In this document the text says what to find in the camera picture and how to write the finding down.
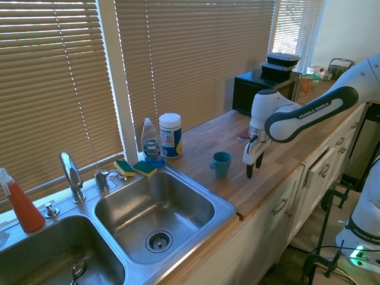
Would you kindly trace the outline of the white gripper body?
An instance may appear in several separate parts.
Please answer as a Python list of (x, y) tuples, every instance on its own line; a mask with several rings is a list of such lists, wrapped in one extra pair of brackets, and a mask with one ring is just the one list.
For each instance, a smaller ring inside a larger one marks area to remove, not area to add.
[(253, 165), (264, 153), (270, 142), (271, 139), (264, 130), (256, 130), (245, 146), (242, 161), (247, 165)]

